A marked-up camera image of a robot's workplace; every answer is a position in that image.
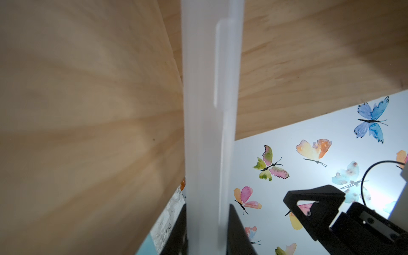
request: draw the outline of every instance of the butterfly wallpaper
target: butterfly wallpaper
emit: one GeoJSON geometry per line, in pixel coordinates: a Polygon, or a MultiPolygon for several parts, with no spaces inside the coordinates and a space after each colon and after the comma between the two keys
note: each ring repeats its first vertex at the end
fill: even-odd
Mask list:
{"type": "MultiPolygon", "coordinates": [[[[406,109],[403,91],[235,141],[228,199],[255,251],[329,254],[283,203],[290,190],[333,185],[345,194],[339,211],[346,212],[362,203],[363,186],[367,206],[388,218],[405,186],[403,165],[381,164],[361,179],[378,161],[407,161],[408,119],[400,117],[406,109]]],[[[314,203],[319,201],[298,206],[310,216],[314,203]]]]}

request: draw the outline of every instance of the black plastic part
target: black plastic part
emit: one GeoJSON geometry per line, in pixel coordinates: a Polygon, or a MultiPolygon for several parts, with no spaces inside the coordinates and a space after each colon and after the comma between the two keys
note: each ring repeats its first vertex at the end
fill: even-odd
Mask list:
{"type": "Polygon", "coordinates": [[[339,212],[344,196],[341,190],[326,185],[310,190],[289,191],[284,198],[284,203],[309,235],[315,241],[319,241],[331,255],[408,254],[408,233],[359,203],[353,203],[347,213],[341,213],[332,228],[329,228],[339,212]],[[299,200],[318,201],[318,203],[313,203],[310,215],[306,216],[297,206],[299,200]],[[365,217],[362,218],[367,220],[365,223],[360,218],[363,212],[369,214],[363,214],[365,217]],[[374,225],[371,226],[375,221],[385,224],[381,229],[383,232],[392,229],[398,233],[398,235],[390,234],[390,238],[395,239],[395,242],[375,229],[374,225]]]}
{"type": "Polygon", "coordinates": [[[308,190],[289,191],[283,202],[297,217],[313,240],[317,240],[321,231],[326,231],[339,212],[345,194],[331,185],[308,190]],[[310,208],[311,215],[306,216],[297,206],[300,200],[318,201],[310,208]]]}
{"type": "Polygon", "coordinates": [[[230,204],[228,219],[227,255],[256,255],[235,207],[230,204]]]}
{"type": "MultiPolygon", "coordinates": [[[[186,205],[183,206],[169,239],[160,255],[187,255],[186,205]]],[[[228,219],[228,255],[256,255],[234,206],[230,204],[228,219]]]]}
{"type": "Polygon", "coordinates": [[[332,226],[333,233],[338,236],[342,242],[355,254],[373,254],[373,255],[401,255],[408,254],[408,234],[377,214],[375,211],[366,206],[353,203],[347,210],[347,213],[341,213],[339,218],[332,226]],[[362,212],[370,214],[370,218],[363,222],[360,218],[362,212]],[[382,233],[373,228],[370,224],[379,221],[387,227],[397,232],[399,236],[395,235],[395,242],[389,240],[382,233]]]}
{"type": "Polygon", "coordinates": [[[187,254],[187,247],[187,218],[184,204],[160,255],[179,255],[180,253],[184,255],[187,254]]]}

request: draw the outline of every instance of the teal surface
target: teal surface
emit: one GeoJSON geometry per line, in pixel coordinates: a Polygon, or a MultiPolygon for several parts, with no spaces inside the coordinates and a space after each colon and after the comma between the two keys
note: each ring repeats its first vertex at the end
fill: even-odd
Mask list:
{"type": "Polygon", "coordinates": [[[153,239],[150,234],[147,235],[136,255],[157,255],[157,251],[154,247],[153,239]]]}

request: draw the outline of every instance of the black cable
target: black cable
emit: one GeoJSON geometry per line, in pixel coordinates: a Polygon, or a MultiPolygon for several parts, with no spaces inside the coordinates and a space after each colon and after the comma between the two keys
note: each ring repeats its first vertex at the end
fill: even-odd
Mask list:
{"type": "Polygon", "coordinates": [[[366,205],[366,201],[364,200],[364,194],[363,194],[363,183],[364,183],[364,179],[366,178],[366,175],[367,175],[367,173],[368,173],[369,170],[371,170],[374,166],[379,165],[379,164],[382,164],[382,163],[396,163],[396,164],[400,164],[400,165],[404,165],[404,166],[405,166],[405,163],[398,162],[398,161],[394,161],[394,160],[383,160],[383,161],[377,162],[377,163],[375,163],[375,164],[372,164],[372,165],[367,169],[367,171],[364,173],[363,179],[361,179],[361,198],[363,199],[363,204],[364,204],[365,206],[367,206],[367,205],[366,205]]]}

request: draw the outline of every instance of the wooden surface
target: wooden surface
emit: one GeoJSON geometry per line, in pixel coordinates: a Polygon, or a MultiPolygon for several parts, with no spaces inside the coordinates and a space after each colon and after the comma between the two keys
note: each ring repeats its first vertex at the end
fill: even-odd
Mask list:
{"type": "MultiPolygon", "coordinates": [[[[158,0],[180,74],[180,0],[158,0]]],[[[405,0],[246,0],[236,139],[407,89],[405,0]]]]}
{"type": "Polygon", "coordinates": [[[135,254],[184,176],[156,1],[0,3],[0,254],[135,254]]]}

